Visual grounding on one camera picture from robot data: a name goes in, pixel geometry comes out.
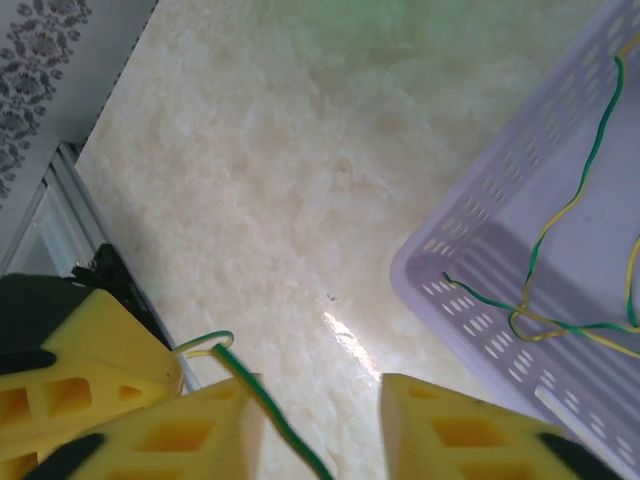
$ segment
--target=purple plastic basket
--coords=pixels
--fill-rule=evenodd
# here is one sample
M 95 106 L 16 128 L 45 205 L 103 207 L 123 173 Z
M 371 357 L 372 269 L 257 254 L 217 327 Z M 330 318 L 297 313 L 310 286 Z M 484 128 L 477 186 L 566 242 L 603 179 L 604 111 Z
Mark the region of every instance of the purple plastic basket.
M 565 424 L 636 479 L 640 360 L 576 335 L 522 342 L 505 311 L 449 286 L 442 272 L 490 298 L 519 302 L 540 230 L 577 189 L 615 90 L 613 58 L 639 33 L 640 0 L 606 2 L 391 266 L 397 295 L 498 402 Z M 585 195 L 547 235 L 531 291 L 534 311 L 569 323 L 627 322 L 625 269 L 640 234 L 640 44 L 625 59 L 625 89 Z M 528 319 L 521 326 L 544 329 Z M 638 337 L 606 336 L 640 350 Z

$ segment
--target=cable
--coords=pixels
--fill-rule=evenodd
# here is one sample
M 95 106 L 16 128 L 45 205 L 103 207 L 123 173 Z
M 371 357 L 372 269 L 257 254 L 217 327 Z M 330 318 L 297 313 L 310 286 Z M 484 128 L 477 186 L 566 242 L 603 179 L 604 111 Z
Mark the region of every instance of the cable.
M 527 277 L 525 279 L 525 285 L 522 291 L 522 300 L 521 300 L 520 306 L 516 307 L 513 305 L 508 305 L 502 302 L 498 302 L 496 300 L 488 299 L 480 295 L 479 293 L 475 292 L 471 287 L 465 285 L 464 283 L 451 279 L 451 277 L 446 272 L 444 273 L 444 277 L 447 280 L 447 282 L 460 286 L 461 288 L 465 289 L 470 295 L 472 295 L 479 301 L 488 305 L 495 306 L 497 308 L 502 308 L 502 309 L 511 311 L 511 314 L 509 315 L 507 322 L 509 324 L 509 327 L 513 331 L 514 335 L 516 335 L 516 337 L 518 337 L 521 340 L 536 342 L 536 341 L 543 340 L 545 338 L 558 337 L 561 335 L 565 335 L 567 333 L 575 333 L 575 334 L 587 337 L 609 348 L 612 348 L 618 352 L 624 353 L 625 355 L 630 355 L 635 358 L 640 358 L 640 352 L 635 352 L 633 350 L 627 349 L 622 345 L 619 345 L 599 335 L 595 335 L 589 331 L 594 329 L 615 329 L 619 331 L 624 331 L 626 333 L 640 332 L 640 328 L 638 328 L 637 317 L 633 308 L 633 271 L 634 271 L 635 260 L 638 255 L 638 251 L 640 250 L 640 236 L 636 239 L 636 243 L 634 244 L 634 247 L 632 249 L 631 256 L 629 258 L 629 263 L 627 265 L 627 272 L 626 272 L 626 278 L 625 278 L 626 310 L 627 310 L 627 315 L 629 317 L 629 322 L 632 325 L 631 328 L 623 327 L 621 325 L 617 325 L 614 323 L 597 323 L 592 325 L 573 326 L 564 322 L 560 322 L 547 317 L 543 317 L 541 315 L 537 315 L 526 308 L 529 301 L 529 291 L 530 291 L 531 283 L 535 274 L 540 246 L 542 245 L 542 242 L 544 241 L 544 238 L 547 232 L 549 231 L 549 229 L 577 204 L 577 202 L 580 200 L 580 198 L 584 193 L 584 187 L 587 183 L 589 172 L 593 164 L 593 161 L 596 158 L 598 151 L 600 149 L 600 146 L 602 144 L 602 139 L 604 138 L 604 132 L 605 132 L 607 123 L 611 117 L 613 110 L 615 109 L 616 104 L 618 103 L 618 100 L 620 99 L 620 96 L 622 95 L 622 90 L 624 88 L 625 63 L 622 57 L 631 50 L 632 46 L 635 45 L 635 43 L 638 43 L 638 42 L 640 42 L 640 35 L 636 35 L 636 37 L 620 51 L 619 56 L 615 57 L 615 62 L 616 62 L 616 65 L 618 66 L 618 82 L 616 84 L 616 89 L 613 94 L 613 97 L 611 98 L 605 110 L 605 113 L 602 116 L 602 119 L 600 120 L 600 123 L 598 125 L 596 139 L 594 141 L 589 157 L 587 158 L 587 161 L 583 168 L 578 190 L 576 191 L 574 197 L 569 201 L 569 203 L 567 203 L 567 205 L 565 205 L 565 207 L 562 210 L 556 213 L 553 216 L 553 218 L 549 222 L 547 222 L 547 224 L 543 227 L 542 232 L 540 233 L 540 236 L 538 237 L 538 240 L 535 243 L 531 253 L 531 258 L 529 260 L 529 270 L 527 272 Z M 550 332 L 545 332 L 543 334 L 533 335 L 533 336 L 524 335 L 516 328 L 516 325 L 515 325 L 515 320 L 519 314 L 522 314 L 524 316 L 527 316 L 539 322 L 554 326 L 559 330 L 553 330 Z
M 179 354 L 200 345 L 213 338 L 227 336 L 233 341 L 233 333 L 228 330 L 213 332 L 202 337 L 198 337 L 190 342 L 184 343 L 173 350 Z M 187 352 L 187 358 L 212 356 L 225 367 L 249 392 L 253 399 L 258 403 L 271 424 L 280 434 L 280 437 L 293 449 L 293 451 L 305 462 L 309 468 L 321 480 L 332 480 L 331 473 L 324 465 L 320 457 L 302 440 L 302 438 L 293 430 L 287 422 L 282 410 L 276 402 L 271 398 L 269 393 L 264 389 L 256 377 L 240 362 L 240 360 L 228 349 L 230 343 L 217 344 L 209 350 L 196 350 Z

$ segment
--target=marble floor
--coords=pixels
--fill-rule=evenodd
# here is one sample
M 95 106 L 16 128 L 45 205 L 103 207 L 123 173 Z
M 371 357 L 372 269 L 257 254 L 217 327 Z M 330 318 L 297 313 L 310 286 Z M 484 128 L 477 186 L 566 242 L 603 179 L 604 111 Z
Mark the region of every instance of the marble floor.
M 233 330 L 337 478 L 385 478 L 381 372 L 499 401 L 390 260 L 599 3 L 162 0 L 78 170 L 176 340 Z M 259 478 L 312 475 L 268 428 Z

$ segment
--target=patterned wallpaper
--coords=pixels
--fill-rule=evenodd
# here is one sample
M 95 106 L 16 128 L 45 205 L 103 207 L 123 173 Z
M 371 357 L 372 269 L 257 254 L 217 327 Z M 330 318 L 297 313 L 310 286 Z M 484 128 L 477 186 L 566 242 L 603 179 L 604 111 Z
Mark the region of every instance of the patterned wallpaper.
M 156 3 L 0 2 L 0 226 L 11 197 L 35 191 L 21 185 L 25 164 L 37 177 L 58 141 L 86 140 Z

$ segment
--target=wire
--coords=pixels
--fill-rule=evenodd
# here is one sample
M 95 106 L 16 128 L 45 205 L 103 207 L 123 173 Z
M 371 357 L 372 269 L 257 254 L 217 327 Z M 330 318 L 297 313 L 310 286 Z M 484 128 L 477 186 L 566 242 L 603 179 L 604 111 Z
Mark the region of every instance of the wire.
M 583 168 L 582 176 L 580 178 L 580 184 L 578 186 L 578 189 L 575 195 L 569 201 L 569 203 L 567 203 L 567 205 L 565 205 L 565 207 L 562 210 L 556 213 L 553 216 L 553 218 L 551 218 L 551 220 L 549 220 L 549 222 L 547 222 L 547 224 L 543 227 L 542 232 L 540 233 L 538 240 L 536 241 L 533 247 L 531 258 L 529 260 L 529 270 L 527 272 L 527 277 L 525 279 L 525 284 L 522 291 L 522 300 L 521 300 L 520 306 L 516 307 L 514 305 L 508 305 L 508 304 L 499 302 L 497 300 L 491 300 L 489 298 L 486 298 L 480 295 L 479 293 L 475 292 L 471 287 L 465 285 L 464 283 L 453 280 L 446 272 L 443 274 L 447 282 L 465 289 L 470 295 L 475 297 L 477 300 L 497 308 L 502 308 L 502 309 L 511 311 L 511 314 L 507 319 L 509 327 L 511 328 L 513 333 L 521 340 L 528 341 L 528 342 L 537 342 L 545 338 L 558 337 L 561 335 L 565 335 L 567 333 L 575 333 L 577 335 L 581 335 L 595 342 L 598 342 L 602 345 L 605 345 L 609 348 L 612 348 L 618 352 L 624 353 L 625 355 L 629 355 L 635 358 L 640 358 L 640 352 L 635 352 L 633 350 L 630 350 L 626 347 L 623 347 L 622 345 L 619 345 L 618 343 L 615 343 L 599 335 L 595 335 L 589 331 L 589 330 L 595 330 L 595 329 L 614 329 L 614 330 L 619 330 L 626 333 L 640 332 L 640 328 L 638 328 L 637 317 L 633 308 L 633 271 L 634 271 L 636 257 L 638 255 L 638 252 L 640 251 L 640 236 L 638 236 L 638 238 L 636 239 L 636 242 L 632 249 L 631 256 L 629 258 L 629 262 L 627 265 L 627 271 L 626 271 L 626 277 L 625 277 L 626 310 L 627 310 L 629 322 L 631 323 L 632 327 L 624 327 L 618 324 L 606 323 L 606 322 L 596 323 L 591 325 L 583 325 L 583 326 L 573 326 L 564 322 L 560 322 L 558 320 L 553 320 L 547 317 L 543 317 L 541 315 L 537 315 L 527 309 L 527 305 L 529 302 L 529 291 L 531 288 L 533 277 L 535 275 L 536 264 L 538 261 L 538 253 L 542 245 L 542 242 L 544 241 L 544 238 L 547 232 L 549 231 L 549 229 L 578 203 L 578 201 L 580 200 L 580 198 L 584 193 L 584 188 L 589 178 L 589 172 L 591 170 L 591 166 L 598 154 L 598 151 L 602 144 L 602 139 L 604 138 L 604 132 L 605 132 L 607 123 L 609 122 L 611 114 L 613 113 L 613 110 L 615 109 L 615 106 L 618 103 L 618 100 L 620 99 L 620 96 L 622 95 L 622 90 L 624 88 L 625 63 L 622 57 L 631 50 L 633 45 L 635 45 L 638 42 L 640 42 L 640 35 L 636 35 L 636 37 L 634 37 L 634 39 L 631 42 L 629 42 L 629 44 L 627 44 L 620 51 L 620 54 L 615 57 L 615 62 L 616 62 L 616 65 L 618 66 L 618 82 L 616 84 L 615 92 L 609 104 L 607 105 L 605 113 L 602 116 L 602 119 L 600 120 L 600 123 L 598 125 L 596 139 L 594 141 L 589 157 L 587 158 L 587 161 Z M 520 314 L 527 316 L 529 318 L 532 318 L 534 320 L 537 320 L 539 322 L 546 323 L 548 325 L 556 327 L 558 330 L 552 330 L 552 331 L 545 332 L 538 335 L 531 335 L 531 336 L 524 335 L 516 328 L 516 325 L 515 325 L 515 320 Z
M 227 336 L 233 342 L 233 333 L 228 330 L 213 332 L 202 337 L 198 337 L 190 342 L 184 343 L 173 350 L 179 354 L 198 346 L 213 338 Z M 302 440 L 302 438 L 293 430 L 287 422 L 282 410 L 276 402 L 271 398 L 269 393 L 260 384 L 258 379 L 240 362 L 240 360 L 228 349 L 231 345 L 229 342 L 225 344 L 214 345 L 209 350 L 196 350 L 185 353 L 187 358 L 212 356 L 222 364 L 249 392 L 253 399 L 258 403 L 271 424 L 280 434 L 280 437 L 293 449 L 293 451 L 305 462 L 309 468 L 321 480 L 332 480 L 331 473 L 324 465 L 320 457 Z

